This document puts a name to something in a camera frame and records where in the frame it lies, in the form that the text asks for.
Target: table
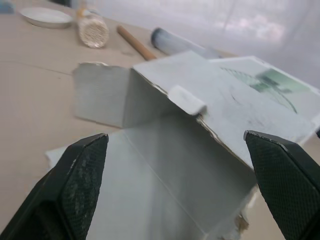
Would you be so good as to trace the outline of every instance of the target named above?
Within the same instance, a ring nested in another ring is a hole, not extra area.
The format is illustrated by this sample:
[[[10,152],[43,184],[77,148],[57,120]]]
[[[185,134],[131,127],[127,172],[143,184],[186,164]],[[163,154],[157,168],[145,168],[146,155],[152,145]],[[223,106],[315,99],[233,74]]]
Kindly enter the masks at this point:
[[[74,11],[51,2],[14,0],[16,9],[42,6]],[[110,39],[104,49],[90,49],[77,38],[75,26],[46,29],[18,15],[0,15],[0,231],[23,202],[33,185],[47,172],[45,151],[68,145],[96,133],[116,128],[73,117],[72,71],[81,62],[103,62],[131,67],[144,59],[116,33],[116,21],[106,19]],[[157,57],[150,33],[123,24]],[[304,148],[320,163],[319,140]],[[260,194],[248,210],[250,227],[245,240],[284,239]]]

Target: wooden rolling pin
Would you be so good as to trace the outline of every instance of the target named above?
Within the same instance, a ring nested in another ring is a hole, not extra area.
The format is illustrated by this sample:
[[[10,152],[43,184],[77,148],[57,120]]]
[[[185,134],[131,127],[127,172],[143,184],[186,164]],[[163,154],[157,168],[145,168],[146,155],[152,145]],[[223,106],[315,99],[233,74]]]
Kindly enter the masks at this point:
[[[147,60],[153,60],[157,57],[149,51],[140,41],[130,34],[123,26],[119,25],[116,27],[116,31],[135,49],[141,56]]]

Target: box flap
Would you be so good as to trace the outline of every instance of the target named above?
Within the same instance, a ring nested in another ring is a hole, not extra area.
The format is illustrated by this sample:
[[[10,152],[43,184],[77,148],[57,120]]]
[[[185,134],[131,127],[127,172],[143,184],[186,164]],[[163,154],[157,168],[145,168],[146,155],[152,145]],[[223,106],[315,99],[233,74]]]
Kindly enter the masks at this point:
[[[243,135],[255,130],[299,142],[315,130],[304,117],[272,101],[194,52],[133,66],[150,84],[168,95],[175,86],[206,105],[196,117],[211,135],[251,168]]]

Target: white cardboard box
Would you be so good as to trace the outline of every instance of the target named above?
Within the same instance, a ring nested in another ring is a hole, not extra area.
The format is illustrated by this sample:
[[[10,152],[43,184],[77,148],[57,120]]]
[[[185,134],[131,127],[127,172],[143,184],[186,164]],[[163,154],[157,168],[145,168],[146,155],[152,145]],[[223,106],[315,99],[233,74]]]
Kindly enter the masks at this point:
[[[74,87],[76,116],[123,128],[109,135],[90,240],[238,239],[256,185],[245,130],[299,142],[318,127],[193,52],[82,63]]]

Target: white plate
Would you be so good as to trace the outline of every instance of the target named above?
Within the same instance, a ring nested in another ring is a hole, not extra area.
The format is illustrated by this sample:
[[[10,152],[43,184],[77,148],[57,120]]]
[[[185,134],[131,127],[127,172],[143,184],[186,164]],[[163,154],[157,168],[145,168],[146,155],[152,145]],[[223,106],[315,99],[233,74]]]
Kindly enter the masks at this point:
[[[73,18],[62,11],[44,7],[29,7],[20,11],[29,23],[49,29],[64,29],[71,25]]]

